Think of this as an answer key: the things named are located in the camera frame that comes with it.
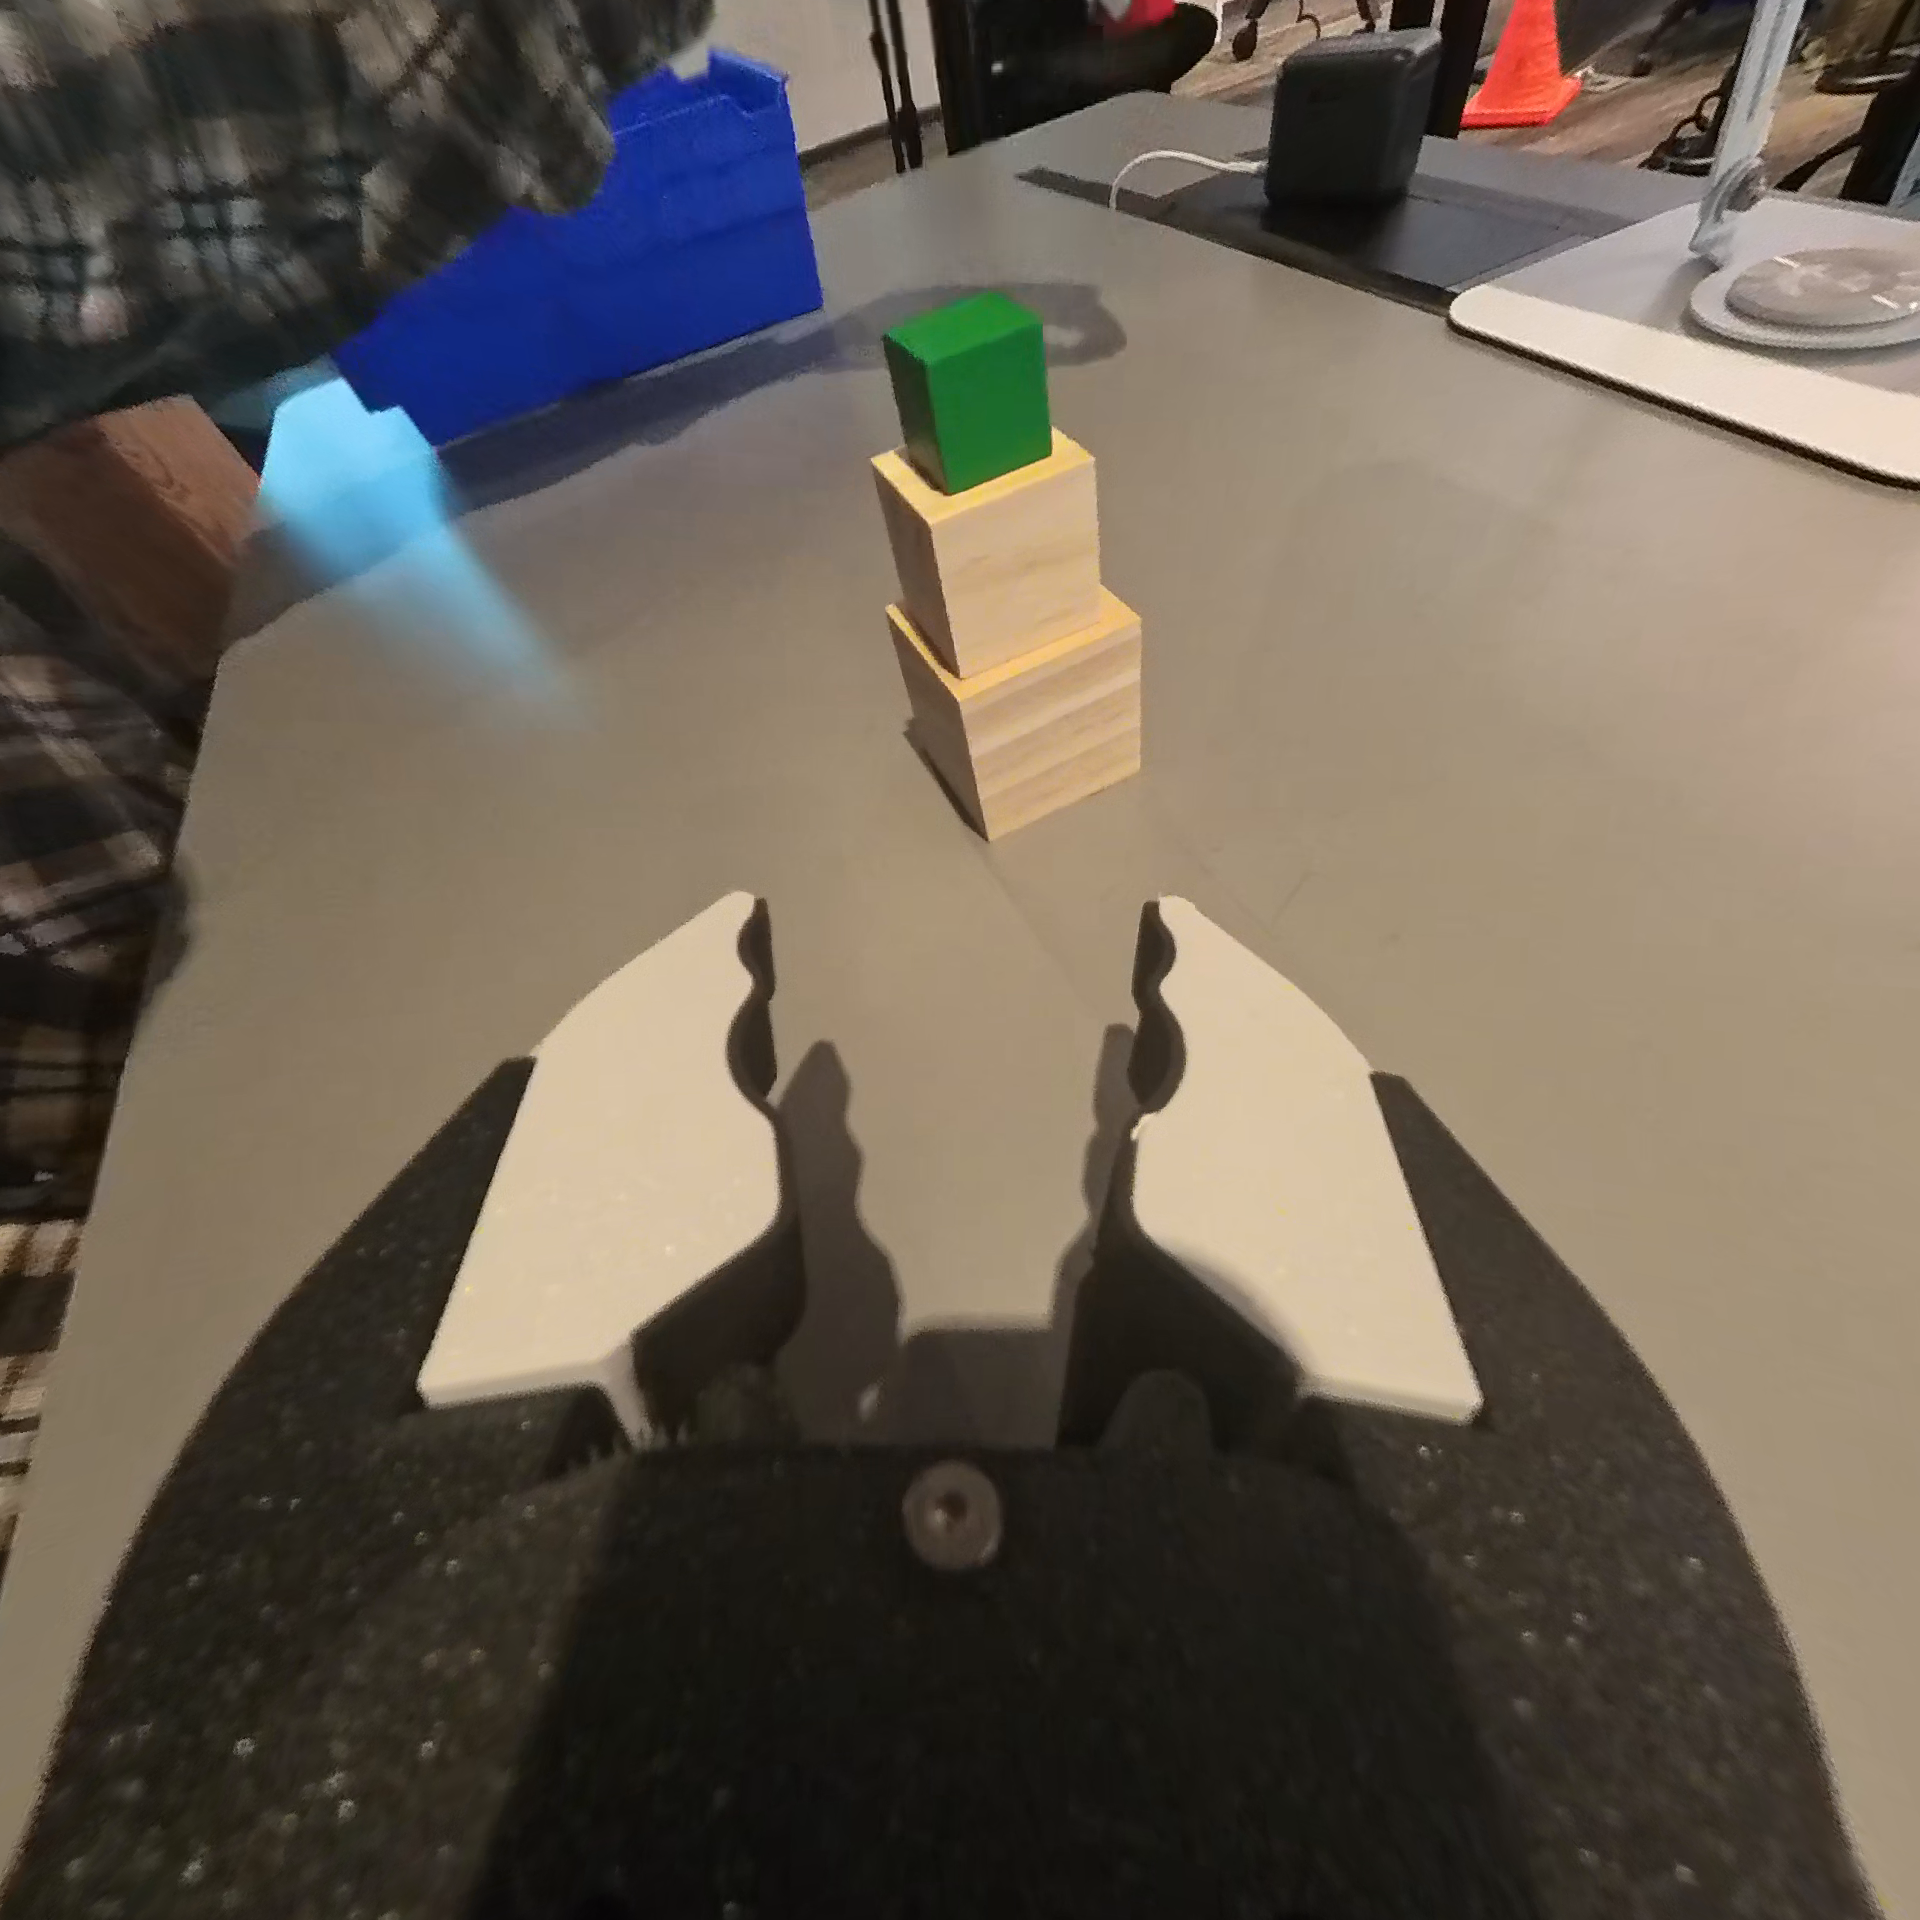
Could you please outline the person's left forearm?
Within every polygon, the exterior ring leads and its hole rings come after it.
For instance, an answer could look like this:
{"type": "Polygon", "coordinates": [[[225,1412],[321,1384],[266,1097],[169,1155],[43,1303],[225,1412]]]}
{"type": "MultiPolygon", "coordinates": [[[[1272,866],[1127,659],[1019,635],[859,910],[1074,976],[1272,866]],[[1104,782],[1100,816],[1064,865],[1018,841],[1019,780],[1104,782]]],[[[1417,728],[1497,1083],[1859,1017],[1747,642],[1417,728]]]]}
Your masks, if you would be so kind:
{"type": "Polygon", "coordinates": [[[712,2],[3,4],[3,441],[327,356],[511,211],[712,2]]]}

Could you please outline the black mat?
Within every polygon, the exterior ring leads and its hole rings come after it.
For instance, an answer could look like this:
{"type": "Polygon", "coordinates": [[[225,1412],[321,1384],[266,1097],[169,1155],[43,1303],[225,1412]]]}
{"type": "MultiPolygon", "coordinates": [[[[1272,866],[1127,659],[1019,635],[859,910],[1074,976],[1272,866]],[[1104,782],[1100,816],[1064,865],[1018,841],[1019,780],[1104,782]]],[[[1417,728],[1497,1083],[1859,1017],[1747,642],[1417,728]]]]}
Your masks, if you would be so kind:
{"type": "Polygon", "coordinates": [[[1117,198],[1111,208],[1127,218],[1435,315],[1474,287],[1698,198],[1683,176],[1440,137],[1383,208],[1272,208],[1250,156],[1220,170],[1161,153],[1115,176],[1035,166],[1019,178],[1090,206],[1117,198]]]}

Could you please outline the medium plain wooden cube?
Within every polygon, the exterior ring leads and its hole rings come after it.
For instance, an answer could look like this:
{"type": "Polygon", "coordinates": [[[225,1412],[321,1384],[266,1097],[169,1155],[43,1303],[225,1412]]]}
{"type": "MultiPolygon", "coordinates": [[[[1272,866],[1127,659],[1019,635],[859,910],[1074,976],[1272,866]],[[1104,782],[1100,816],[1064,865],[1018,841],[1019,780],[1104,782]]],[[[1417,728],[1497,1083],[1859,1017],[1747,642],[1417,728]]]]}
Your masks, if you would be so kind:
{"type": "Polygon", "coordinates": [[[901,449],[872,459],[896,604],[935,659],[976,679],[1100,612],[1098,470],[1058,428],[1050,452],[959,494],[901,449]]]}

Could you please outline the black box-shaped device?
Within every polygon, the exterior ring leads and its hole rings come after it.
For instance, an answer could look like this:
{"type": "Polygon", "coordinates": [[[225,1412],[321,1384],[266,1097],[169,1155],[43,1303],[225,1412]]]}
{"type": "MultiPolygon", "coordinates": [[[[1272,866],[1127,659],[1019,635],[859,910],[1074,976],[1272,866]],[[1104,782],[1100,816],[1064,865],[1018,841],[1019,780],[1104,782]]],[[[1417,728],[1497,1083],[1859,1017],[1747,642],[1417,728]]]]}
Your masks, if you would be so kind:
{"type": "Polygon", "coordinates": [[[1316,40],[1281,68],[1272,208],[1383,208],[1408,193],[1442,60],[1435,27],[1316,40]]]}

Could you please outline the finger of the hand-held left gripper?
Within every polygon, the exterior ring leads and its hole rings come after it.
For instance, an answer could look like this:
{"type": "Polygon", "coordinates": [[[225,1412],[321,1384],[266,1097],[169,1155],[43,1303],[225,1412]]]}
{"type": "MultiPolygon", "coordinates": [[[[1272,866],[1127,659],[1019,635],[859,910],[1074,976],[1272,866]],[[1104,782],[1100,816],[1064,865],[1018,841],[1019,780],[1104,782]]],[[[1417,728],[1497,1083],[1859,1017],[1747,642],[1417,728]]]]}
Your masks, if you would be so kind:
{"type": "Polygon", "coordinates": [[[373,690],[583,730],[585,686],[483,559],[442,456],[337,376],[289,392],[259,484],[256,635],[316,627],[373,690]]]}

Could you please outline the person's plaid clothing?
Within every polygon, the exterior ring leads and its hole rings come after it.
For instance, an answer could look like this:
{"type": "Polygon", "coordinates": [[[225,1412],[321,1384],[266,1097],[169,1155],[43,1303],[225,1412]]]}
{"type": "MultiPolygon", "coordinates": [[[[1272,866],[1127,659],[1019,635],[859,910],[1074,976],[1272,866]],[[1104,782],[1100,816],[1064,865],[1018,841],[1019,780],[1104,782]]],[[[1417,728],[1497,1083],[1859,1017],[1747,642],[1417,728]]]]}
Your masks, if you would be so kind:
{"type": "Polygon", "coordinates": [[[4,542],[4,1546],[149,971],[186,900],[175,863],[203,706],[4,542]]]}

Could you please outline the large plain wooden cube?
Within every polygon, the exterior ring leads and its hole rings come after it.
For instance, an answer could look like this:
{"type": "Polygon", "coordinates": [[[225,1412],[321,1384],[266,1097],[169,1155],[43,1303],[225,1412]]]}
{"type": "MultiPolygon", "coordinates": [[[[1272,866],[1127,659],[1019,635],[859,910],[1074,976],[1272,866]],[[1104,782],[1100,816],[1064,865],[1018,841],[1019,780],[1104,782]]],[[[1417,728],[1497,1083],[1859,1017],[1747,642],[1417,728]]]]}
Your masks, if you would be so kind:
{"type": "Polygon", "coordinates": [[[884,611],[908,743],[987,841],[1127,778],[1144,762],[1144,622],[1100,587],[1085,630],[965,679],[899,608],[884,611]]]}

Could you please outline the black stand legs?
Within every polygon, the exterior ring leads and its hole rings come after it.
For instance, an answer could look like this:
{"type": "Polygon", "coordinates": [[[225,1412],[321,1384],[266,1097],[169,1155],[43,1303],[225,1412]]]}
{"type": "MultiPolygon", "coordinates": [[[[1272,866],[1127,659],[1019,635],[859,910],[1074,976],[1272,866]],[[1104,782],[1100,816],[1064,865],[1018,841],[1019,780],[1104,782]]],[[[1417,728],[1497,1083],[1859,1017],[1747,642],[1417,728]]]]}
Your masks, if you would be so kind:
{"type": "Polygon", "coordinates": [[[924,168],[924,123],[917,102],[901,2],[867,2],[869,47],[879,68],[882,123],[901,176],[924,168]]]}

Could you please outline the person's left hand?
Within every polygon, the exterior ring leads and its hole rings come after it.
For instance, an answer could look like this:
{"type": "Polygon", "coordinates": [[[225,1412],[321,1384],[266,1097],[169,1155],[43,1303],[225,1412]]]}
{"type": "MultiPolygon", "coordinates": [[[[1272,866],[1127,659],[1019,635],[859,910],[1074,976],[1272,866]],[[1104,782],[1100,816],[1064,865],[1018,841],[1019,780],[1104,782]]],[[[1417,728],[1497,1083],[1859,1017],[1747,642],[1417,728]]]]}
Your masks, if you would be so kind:
{"type": "Polygon", "coordinates": [[[4,452],[4,534],[145,665],[211,681],[256,527],[259,480],[188,399],[154,400],[4,452]]]}

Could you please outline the orange traffic cone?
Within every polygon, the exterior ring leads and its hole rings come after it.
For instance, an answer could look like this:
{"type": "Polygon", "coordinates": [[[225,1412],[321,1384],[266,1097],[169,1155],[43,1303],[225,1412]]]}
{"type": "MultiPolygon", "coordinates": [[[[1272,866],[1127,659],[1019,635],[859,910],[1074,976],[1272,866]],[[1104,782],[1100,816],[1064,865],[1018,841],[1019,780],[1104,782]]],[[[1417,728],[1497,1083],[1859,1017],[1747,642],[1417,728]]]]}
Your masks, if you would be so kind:
{"type": "Polygon", "coordinates": [[[1460,113],[1464,130],[1545,128],[1581,92],[1564,68],[1555,2],[1513,2],[1487,80],[1460,113]]]}

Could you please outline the green wooden cube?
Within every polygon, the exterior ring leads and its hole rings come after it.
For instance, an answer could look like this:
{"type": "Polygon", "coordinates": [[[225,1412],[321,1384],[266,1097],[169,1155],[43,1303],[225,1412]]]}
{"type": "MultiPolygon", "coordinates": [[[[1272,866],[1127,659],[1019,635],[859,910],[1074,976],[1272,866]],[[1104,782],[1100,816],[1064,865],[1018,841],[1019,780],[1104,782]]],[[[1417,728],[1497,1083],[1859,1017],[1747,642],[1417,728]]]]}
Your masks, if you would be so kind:
{"type": "Polygon", "coordinates": [[[890,327],[903,456],[959,497],[1051,456],[1045,332],[1007,292],[960,298],[890,327]]]}

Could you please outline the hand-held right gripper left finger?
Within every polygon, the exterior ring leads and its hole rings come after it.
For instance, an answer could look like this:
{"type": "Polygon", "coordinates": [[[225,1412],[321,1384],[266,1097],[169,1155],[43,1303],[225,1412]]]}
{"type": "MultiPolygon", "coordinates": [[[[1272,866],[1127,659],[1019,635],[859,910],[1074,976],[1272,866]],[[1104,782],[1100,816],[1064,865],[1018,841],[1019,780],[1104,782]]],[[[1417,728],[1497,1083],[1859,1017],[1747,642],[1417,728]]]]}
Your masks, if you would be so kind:
{"type": "Polygon", "coordinates": [[[692,1427],[803,1320],[772,1104],[772,918],[732,891],[535,1047],[416,1378],[433,1411],[588,1387],[629,1439],[692,1427]]]}

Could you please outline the white stand with round base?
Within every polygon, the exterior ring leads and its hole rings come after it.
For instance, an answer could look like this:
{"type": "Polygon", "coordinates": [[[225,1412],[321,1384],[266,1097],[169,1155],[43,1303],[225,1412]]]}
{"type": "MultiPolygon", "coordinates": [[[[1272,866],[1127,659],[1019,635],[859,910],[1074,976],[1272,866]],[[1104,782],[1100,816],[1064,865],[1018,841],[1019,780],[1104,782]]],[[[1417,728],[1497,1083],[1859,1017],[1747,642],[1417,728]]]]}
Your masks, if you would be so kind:
{"type": "Polygon", "coordinates": [[[1763,152],[1807,4],[1757,2],[1725,92],[1690,251],[1703,266],[1688,313],[1700,330],[1775,353],[1915,346],[1915,226],[1872,215],[1861,238],[1737,260],[1737,228],[1769,193],[1763,152]]]}

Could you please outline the blue plastic bin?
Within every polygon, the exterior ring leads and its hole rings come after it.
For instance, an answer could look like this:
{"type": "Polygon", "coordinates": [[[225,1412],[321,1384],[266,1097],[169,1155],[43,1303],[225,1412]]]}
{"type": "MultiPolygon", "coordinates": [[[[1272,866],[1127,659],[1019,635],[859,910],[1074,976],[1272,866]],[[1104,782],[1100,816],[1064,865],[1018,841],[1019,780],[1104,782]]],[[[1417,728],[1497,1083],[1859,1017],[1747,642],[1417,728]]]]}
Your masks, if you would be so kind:
{"type": "Polygon", "coordinates": [[[511,211],[331,362],[434,446],[823,306],[784,74],[715,51],[609,110],[576,214],[511,211]]]}

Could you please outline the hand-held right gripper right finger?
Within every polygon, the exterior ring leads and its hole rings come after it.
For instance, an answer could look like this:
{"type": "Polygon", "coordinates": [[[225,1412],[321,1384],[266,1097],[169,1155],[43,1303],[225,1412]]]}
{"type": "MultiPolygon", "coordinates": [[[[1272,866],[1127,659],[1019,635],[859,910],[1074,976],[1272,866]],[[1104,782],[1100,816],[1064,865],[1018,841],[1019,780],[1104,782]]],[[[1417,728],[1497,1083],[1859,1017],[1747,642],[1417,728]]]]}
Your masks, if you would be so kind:
{"type": "Polygon", "coordinates": [[[1192,900],[1144,906],[1140,1114],[1101,1208],[1101,1366],[1209,1382],[1226,1427],[1292,1402],[1468,1427],[1484,1394],[1341,1027],[1192,900]]]}

